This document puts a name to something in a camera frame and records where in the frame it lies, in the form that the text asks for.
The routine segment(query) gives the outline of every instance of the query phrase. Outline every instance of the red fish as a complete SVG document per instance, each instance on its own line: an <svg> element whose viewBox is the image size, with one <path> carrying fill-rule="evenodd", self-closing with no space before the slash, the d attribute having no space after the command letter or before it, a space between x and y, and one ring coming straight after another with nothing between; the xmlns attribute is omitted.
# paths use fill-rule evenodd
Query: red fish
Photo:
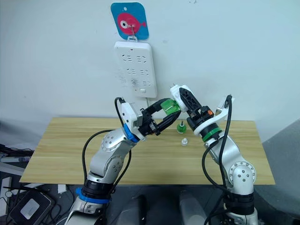
<svg viewBox="0 0 300 225"><path fill-rule="evenodd" d="M133 32L136 34L141 26L146 27L145 22L138 22L138 20L129 13L121 13L118 15L118 25L121 31L128 35L133 35Z"/></svg>

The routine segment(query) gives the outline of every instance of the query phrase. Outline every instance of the green ring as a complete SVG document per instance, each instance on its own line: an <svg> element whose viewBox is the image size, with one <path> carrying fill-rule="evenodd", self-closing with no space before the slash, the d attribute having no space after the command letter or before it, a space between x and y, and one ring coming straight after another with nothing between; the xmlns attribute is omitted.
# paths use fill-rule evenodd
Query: green ring
<svg viewBox="0 0 300 225"><path fill-rule="evenodd" d="M210 131L209 133L207 133L206 136L204 136L204 137L202 138L202 140L203 140L204 142L207 141L207 139L209 139L213 134L215 134L216 132L219 132L219 131L222 131L222 129L219 128L219 127L216 127L216 128L214 128L214 129L212 129L212 131Z"/></svg>

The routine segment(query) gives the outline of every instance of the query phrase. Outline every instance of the green object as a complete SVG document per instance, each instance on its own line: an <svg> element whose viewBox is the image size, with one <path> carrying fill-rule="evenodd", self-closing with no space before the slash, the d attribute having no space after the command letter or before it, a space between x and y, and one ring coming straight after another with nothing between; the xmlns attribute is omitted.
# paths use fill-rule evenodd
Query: green object
<svg viewBox="0 0 300 225"><path fill-rule="evenodd" d="M184 134L186 130L187 130L187 126L183 123L183 121L181 121L181 123L177 125L177 132L179 134Z"/></svg>
<svg viewBox="0 0 300 225"><path fill-rule="evenodd" d="M170 115L180 110L179 105L173 99L168 99L164 101L162 104L160 104L160 106L162 107L162 109L167 115Z"/></svg>
<svg viewBox="0 0 300 225"><path fill-rule="evenodd" d="M213 134L215 134L216 132L222 131L221 128L216 127L215 129L212 129L209 133L206 134L206 136L204 136L202 138L202 140L205 142L207 141L207 139L209 139Z"/></svg>

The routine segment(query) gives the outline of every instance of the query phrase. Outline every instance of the wooden tabletop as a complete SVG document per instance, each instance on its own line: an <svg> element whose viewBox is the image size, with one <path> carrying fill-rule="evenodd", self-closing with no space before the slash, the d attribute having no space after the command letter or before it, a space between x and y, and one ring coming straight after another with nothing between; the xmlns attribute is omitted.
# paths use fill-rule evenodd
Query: wooden tabletop
<svg viewBox="0 0 300 225"><path fill-rule="evenodd" d="M146 141L140 141L132 149L130 167L120 184L209 184L201 167L205 151L201 138L194 136L189 128L185 134L178 134L178 123L159 136L149 135ZM118 119L53 118L20 181L83 184L81 153L86 140L100 130L118 127ZM255 166L255 184L275 184L255 123L232 121L229 135L238 144L243 157ZM88 145L87 170L103 136L95 137ZM184 137L188 139L187 146L181 145ZM206 166L211 177L221 183L219 167L210 155Z"/></svg>

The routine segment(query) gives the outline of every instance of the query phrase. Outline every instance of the electrical outlet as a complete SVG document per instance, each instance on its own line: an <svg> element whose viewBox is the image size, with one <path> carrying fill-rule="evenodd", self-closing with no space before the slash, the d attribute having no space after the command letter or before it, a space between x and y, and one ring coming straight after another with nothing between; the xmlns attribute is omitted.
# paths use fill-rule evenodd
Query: electrical outlet
<svg viewBox="0 0 300 225"><path fill-rule="evenodd" d="M133 94L155 98L157 86L151 46L148 43L117 41L114 49Z"/></svg>

